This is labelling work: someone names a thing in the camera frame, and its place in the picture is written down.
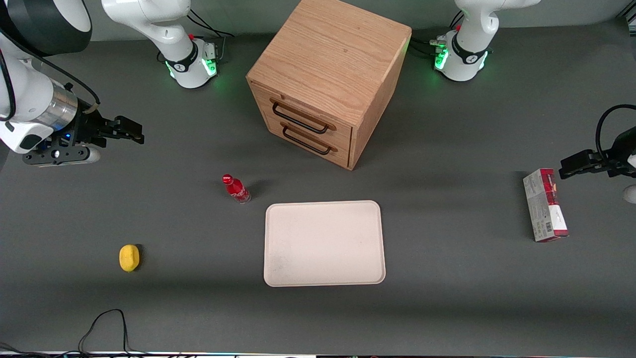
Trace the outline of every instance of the wooden drawer cabinet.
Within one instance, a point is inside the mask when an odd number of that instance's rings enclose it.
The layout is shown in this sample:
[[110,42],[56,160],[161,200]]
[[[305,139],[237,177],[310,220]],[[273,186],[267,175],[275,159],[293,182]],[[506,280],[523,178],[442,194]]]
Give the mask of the wooden drawer cabinet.
[[267,128],[353,169],[393,96],[410,36],[339,0],[302,0],[247,74]]

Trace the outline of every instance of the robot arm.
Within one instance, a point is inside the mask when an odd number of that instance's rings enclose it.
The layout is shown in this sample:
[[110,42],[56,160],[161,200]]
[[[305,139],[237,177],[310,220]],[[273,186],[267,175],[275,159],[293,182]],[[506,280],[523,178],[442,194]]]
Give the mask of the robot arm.
[[99,152],[76,146],[80,143],[105,147],[106,138],[143,143],[139,124],[102,118],[99,102],[78,99],[70,83],[62,85],[32,66],[33,58],[50,64],[44,56],[86,48],[91,25],[82,0],[0,0],[0,20],[0,139],[23,154],[24,162],[84,164],[96,161]]
[[610,178],[625,175],[636,178],[636,127],[621,133],[612,148],[604,150],[600,144],[603,123],[607,116],[620,108],[636,110],[633,104],[619,104],[605,111],[598,121],[595,142],[596,151],[586,149],[561,161],[561,179],[585,173],[607,172]]
[[541,0],[455,0],[464,12],[461,30],[438,36],[432,45],[440,47],[435,69],[453,81],[468,81],[483,68],[487,48],[499,30],[495,11],[526,8]]
[[102,6],[113,21],[141,32],[157,46],[182,87],[201,87],[216,75],[213,44],[191,39],[181,25],[154,24],[187,16],[190,0],[102,0]]

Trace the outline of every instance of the plastic tray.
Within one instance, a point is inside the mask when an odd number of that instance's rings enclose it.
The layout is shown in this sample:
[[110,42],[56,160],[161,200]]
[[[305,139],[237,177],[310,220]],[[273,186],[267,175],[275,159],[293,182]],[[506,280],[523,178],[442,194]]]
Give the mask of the plastic tray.
[[382,282],[379,205],[374,201],[271,205],[265,215],[263,276],[272,287]]

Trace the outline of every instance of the drawer handle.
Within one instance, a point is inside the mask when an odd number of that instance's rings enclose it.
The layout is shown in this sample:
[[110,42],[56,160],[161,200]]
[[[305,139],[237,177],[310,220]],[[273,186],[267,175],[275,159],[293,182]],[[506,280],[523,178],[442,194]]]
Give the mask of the drawer handle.
[[289,140],[291,140],[291,141],[293,141],[295,143],[298,143],[298,144],[302,145],[303,147],[305,147],[305,148],[307,148],[307,149],[309,149],[311,151],[314,151],[314,152],[316,152],[316,153],[318,153],[320,155],[327,155],[331,151],[331,147],[327,147],[327,150],[320,150],[320,149],[318,149],[316,147],[313,147],[313,146],[305,143],[304,141],[301,141],[299,139],[296,139],[296,138],[290,136],[289,134],[287,134],[287,130],[288,129],[289,128],[287,126],[285,126],[283,128],[283,130],[282,130],[282,135],[285,136],[285,138],[287,138],[287,139],[289,139]]
[[278,102],[274,102],[274,106],[272,107],[272,111],[274,112],[275,115],[279,116],[280,118],[284,118],[284,119],[286,119],[286,120],[288,120],[288,121],[290,121],[290,122],[292,122],[294,124],[298,124],[299,126],[301,126],[302,128],[305,128],[308,131],[312,131],[312,132],[317,133],[317,134],[324,134],[327,131],[327,129],[329,129],[328,125],[325,125],[323,129],[317,129],[317,128],[312,127],[311,125],[306,125],[303,122],[300,122],[299,120],[291,118],[290,116],[286,115],[285,113],[281,113],[281,112],[277,111],[276,108],[278,108],[278,107],[279,107]]

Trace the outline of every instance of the coca-cola bottle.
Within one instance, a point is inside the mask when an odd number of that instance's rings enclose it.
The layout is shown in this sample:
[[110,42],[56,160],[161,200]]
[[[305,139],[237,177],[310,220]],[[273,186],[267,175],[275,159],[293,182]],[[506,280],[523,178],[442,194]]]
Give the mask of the coca-cola bottle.
[[232,175],[225,174],[223,176],[223,183],[228,193],[239,203],[245,204],[252,198],[245,185],[243,185],[240,180],[232,177]]

